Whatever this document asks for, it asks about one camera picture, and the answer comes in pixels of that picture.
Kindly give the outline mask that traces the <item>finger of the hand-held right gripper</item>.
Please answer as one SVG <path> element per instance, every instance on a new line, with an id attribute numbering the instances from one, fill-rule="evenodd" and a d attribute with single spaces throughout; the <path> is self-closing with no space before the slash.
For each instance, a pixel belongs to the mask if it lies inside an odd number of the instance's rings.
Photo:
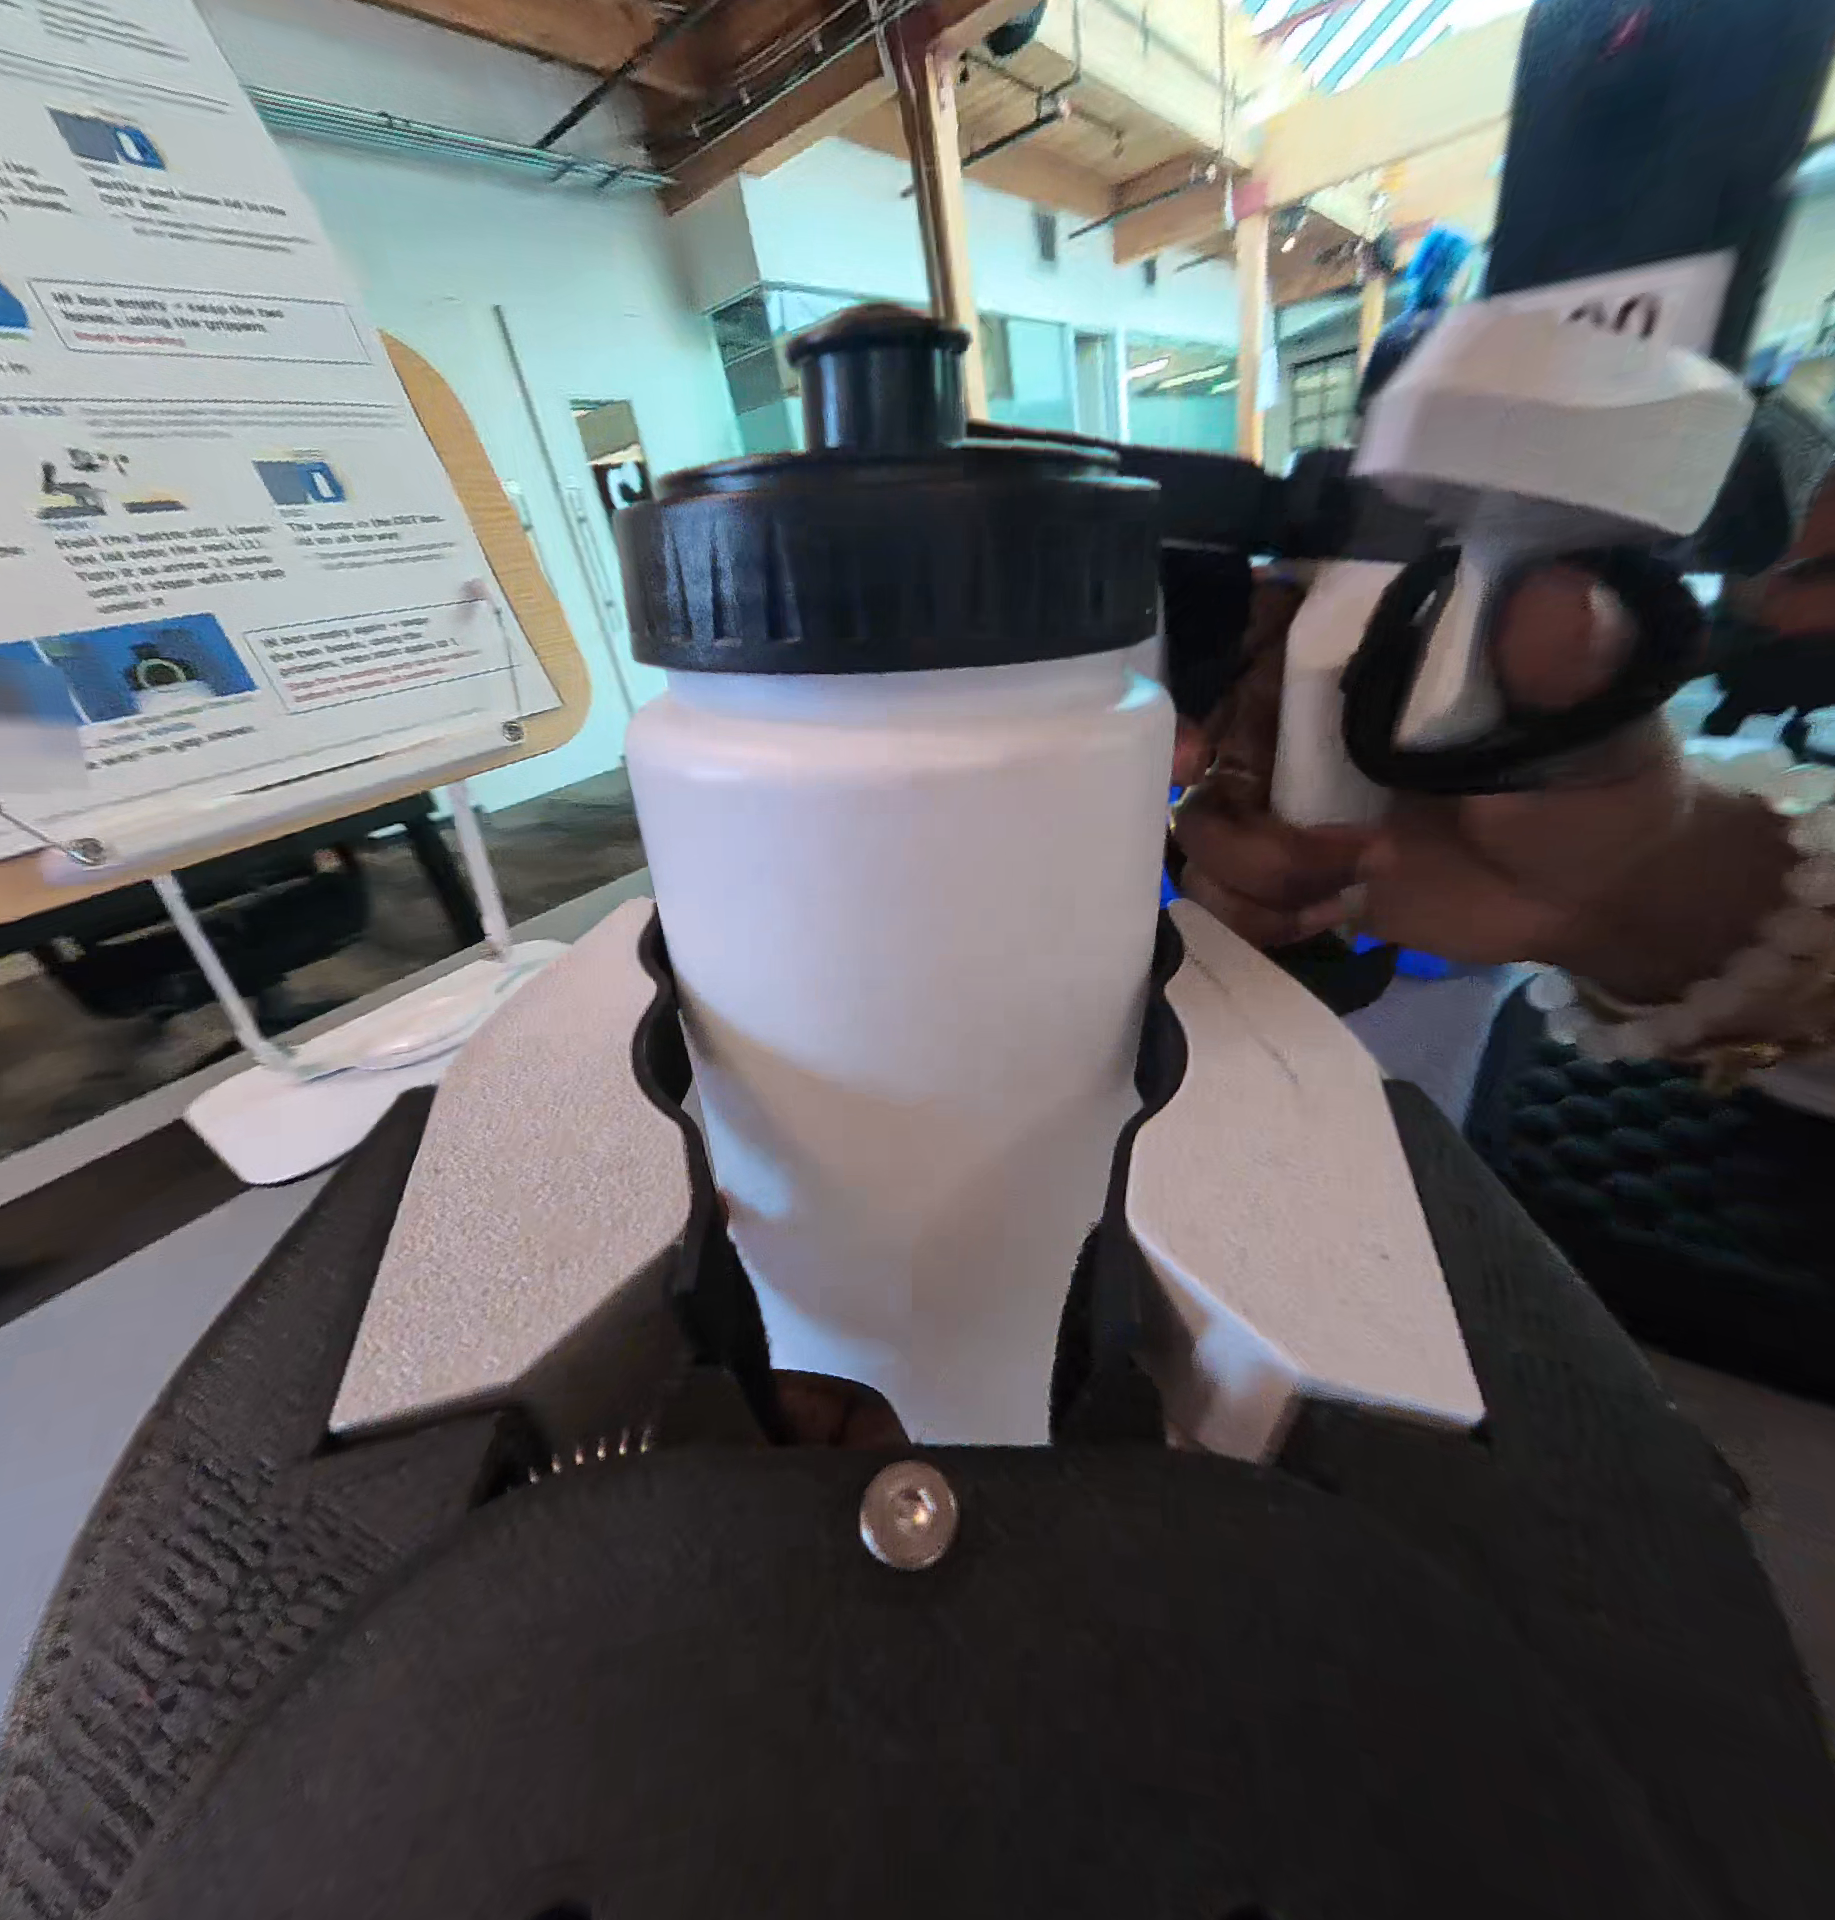
<path id="1" fill-rule="evenodd" d="M 1695 530 L 1746 440 L 1744 378 L 1670 292 L 1528 292 L 1450 305 L 1371 398 L 1352 478 L 1467 524 L 1528 504 Z"/>

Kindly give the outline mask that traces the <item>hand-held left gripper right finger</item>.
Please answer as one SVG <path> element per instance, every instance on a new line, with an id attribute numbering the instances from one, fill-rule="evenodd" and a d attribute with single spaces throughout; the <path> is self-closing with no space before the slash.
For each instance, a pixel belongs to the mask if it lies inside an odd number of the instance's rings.
<path id="1" fill-rule="evenodd" d="M 1168 923 L 1186 1058 L 1123 1198 L 1168 1434 L 1262 1463 L 1314 1403 L 1476 1428 L 1477 1374 L 1371 1051 L 1196 904 Z"/>

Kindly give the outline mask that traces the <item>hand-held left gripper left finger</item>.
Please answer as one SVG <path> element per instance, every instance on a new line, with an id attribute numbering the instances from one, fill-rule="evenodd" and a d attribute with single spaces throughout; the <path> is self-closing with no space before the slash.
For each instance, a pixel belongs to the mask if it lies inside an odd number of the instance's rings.
<path id="1" fill-rule="evenodd" d="M 342 1441 L 515 1409 L 550 1441 L 653 1421 L 666 1284 L 708 1193 L 649 900 L 627 900 L 466 1044 L 430 1108 L 329 1417 Z"/>

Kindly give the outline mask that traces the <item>white plastic bottle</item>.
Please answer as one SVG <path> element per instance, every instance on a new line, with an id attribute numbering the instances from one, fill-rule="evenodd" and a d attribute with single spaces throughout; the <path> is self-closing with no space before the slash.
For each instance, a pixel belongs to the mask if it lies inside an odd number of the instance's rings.
<path id="1" fill-rule="evenodd" d="M 778 1367 L 1037 1447 L 1135 1111 L 1175 709 L 1146 647 L 683 675 L 627 772 Z"/>

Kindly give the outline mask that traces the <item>black bottle lid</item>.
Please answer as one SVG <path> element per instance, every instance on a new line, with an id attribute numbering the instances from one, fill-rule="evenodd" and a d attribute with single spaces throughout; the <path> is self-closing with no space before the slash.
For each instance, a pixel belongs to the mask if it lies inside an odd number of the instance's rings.
<path id="1" fill-rule="evenodd" d="M 1162 493 L 1111 446 L 972 434 L 972 337 L 864 301 L 789 347 L 808 447 L 666 473 L 613 539 L 639 661 L 912 675 L 1086 659 L 1160 625 Z"/>

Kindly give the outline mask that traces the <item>person's left hand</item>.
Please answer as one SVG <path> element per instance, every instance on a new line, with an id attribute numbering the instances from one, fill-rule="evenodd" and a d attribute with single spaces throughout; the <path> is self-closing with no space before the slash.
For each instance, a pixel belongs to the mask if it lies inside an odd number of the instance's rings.
<path id="1" fill-rule="evenodd" d="M 774 1369 L 774 1384 L 789 1447 L 895 1452 L 909 1443 L 899 1411 L 866 1381 Z"/>

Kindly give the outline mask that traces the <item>person's right hand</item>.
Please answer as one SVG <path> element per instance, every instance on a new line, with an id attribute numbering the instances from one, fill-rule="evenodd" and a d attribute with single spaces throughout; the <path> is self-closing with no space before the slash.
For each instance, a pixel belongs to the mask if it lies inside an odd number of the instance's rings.
<path id="1" fill-rule="evenodd" d="M 1178 729 L 1179 888 L 1254 946 L 1352 929 L 1659 1005 L 1721 973 L 1791 902 L 1791 829 L 1698 779 L 1659 715 L 1534 790 L 1401 794 L 1372 826 L 1286 824 L 1270 784 L 1301 599 L 1282 573 L 1254 588 L 1236 683 Z"/>

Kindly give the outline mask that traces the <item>black mesh chair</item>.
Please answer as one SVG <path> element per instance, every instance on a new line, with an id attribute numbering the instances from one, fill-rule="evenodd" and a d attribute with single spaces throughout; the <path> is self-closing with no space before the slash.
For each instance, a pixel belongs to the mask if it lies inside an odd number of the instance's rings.
<path id="1" fill-rule="evenodd" d="M 1594 1063 L 1519 988 L 1464 1130 L 1634 1338 L 1835 1407 L 1835 1119 Z"/>

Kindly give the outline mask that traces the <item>wooden instruction board stand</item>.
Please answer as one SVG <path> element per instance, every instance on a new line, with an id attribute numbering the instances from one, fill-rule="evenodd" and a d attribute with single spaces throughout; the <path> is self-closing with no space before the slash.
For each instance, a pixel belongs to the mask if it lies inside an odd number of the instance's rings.
<path id="1" fill-rule="evenodd" d="M 464 406 L 361 311 L 202 13 L 0 2 L 0 925 L 146 881 L 251 1058 L 198 1135 L 303 1175 L 565 950 L 512 938 L 466 784 L 587 706 Z M 267 1036 L 184 872 L 425 790 L 489 955 Z"/>

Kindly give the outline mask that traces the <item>white door with window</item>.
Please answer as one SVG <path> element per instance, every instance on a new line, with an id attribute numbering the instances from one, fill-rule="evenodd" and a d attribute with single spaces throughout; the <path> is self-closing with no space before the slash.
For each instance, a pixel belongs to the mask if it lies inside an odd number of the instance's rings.
<path id="1" fill-rule="evenodd" d="M 557 749 L 557 784 L 613 779 L 624 767 L 627 729 L 644 703 L 644 673 L 630 659 L 619 566 L 585 455 L 574 397 L 552 384 L 527 352 L 512 301 L 492 305 L 498 347 L 515 386 L 530 465 L 517 484 L 538 564 L 585 670 L 585 718 Z"/>

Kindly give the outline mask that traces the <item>wooden support post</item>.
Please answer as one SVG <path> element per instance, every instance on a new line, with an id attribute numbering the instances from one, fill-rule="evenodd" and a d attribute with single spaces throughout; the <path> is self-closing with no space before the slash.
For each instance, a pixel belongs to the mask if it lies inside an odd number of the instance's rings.
<path id="1" fill-rule="evenodd" d="M 1236 247 L 1240 296 L 1240 388 L 1238 449 L 1253 465 L 1265 465 L 1265 367 L 1273 339 L 1270 298 L 1271 209 L 1270 182 L 1253 166 L 1236 183 Z"/>
<path id="2" fill-rule="evenodd" d="M 956 103 L 956 49 L 946 38 L 939 4 L 915 4 L 888 34 L 889 71 L 924 243 L 929 298 L 938 319 L 968 337 L 962 397 L 969 420 L 989 417 L 969 220 L 962 204 L 962 154 Z"/>

